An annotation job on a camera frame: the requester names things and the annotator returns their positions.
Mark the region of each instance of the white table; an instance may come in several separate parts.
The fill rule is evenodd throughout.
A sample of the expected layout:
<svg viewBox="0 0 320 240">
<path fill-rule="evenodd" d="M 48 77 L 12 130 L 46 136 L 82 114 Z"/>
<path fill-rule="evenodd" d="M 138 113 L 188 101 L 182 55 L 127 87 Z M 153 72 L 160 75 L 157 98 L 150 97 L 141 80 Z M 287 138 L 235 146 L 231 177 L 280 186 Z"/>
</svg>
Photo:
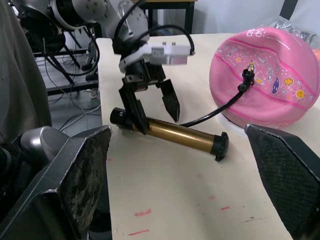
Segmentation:
<svg viewBox="0 0 320 240">
<path fill-rule="evenodd" d="M 209 69 L 217 47 L 229 36 L 193 35 L 196 54 L 188 64 L 164 66 L 180 102 L 180 123 L 216 109 Z M 97 42 L 102 122 L 113 131 L 107 161 L 113 239 L 291 240 L 263 187 L 248 138 L 225 129 L 219 118 L 194 128 L 216 135 L 228 133 L 229 152 L 220 163 L 207 153 L 110 124 L 113 108 L 123 108 L 118 92 L 123 74 L 111 40 Z M 188 44 L 185 36 L 152 37 L 149 42 Z M 150 87 L 137 97 L 148 117 L 173 122 L 160 89 Z M 320 156 L 315 141 L 319 106 L 317 102 L 285 131 L 301 137 Z"/>
</svg>

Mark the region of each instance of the pink ball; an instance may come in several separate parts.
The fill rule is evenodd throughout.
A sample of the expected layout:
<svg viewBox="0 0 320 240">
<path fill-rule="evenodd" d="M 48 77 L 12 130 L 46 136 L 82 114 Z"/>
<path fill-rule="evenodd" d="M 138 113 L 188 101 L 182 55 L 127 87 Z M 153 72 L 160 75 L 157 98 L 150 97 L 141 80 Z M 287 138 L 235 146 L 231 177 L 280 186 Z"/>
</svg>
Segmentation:
<svg viewBox="0 0 320 240">
<path fill-rule="evenodd" d="M 319 62 L 299 37 L 272 27 L 238 33 L 222 43 L 210 68 L 210 90 L 218 107 L 238 92 L 244 69 L 254 85 L 223 114 L 244 127 L 283 128 L 298 121 L 320 93 Z"/>
</svg>

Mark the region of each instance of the gold tube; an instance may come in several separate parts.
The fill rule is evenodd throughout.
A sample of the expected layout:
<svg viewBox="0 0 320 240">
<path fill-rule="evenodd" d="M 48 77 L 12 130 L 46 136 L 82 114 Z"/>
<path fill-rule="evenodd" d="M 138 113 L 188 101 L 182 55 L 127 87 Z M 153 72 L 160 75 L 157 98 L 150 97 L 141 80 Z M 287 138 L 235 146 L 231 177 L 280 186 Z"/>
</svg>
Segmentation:
<svg viewBox="0 0 320 240">
<path fill-rule="evenodd" d="M 147 118 L 147 122 L 147 134 L 150 136 L 181 144 L 206 153 L 212 151 L 215 139 L 214 135 L 153 118 Z M 134 125 L 132 126 L 132 129 L 135 132 L 139 132 Z"/>
</svg>

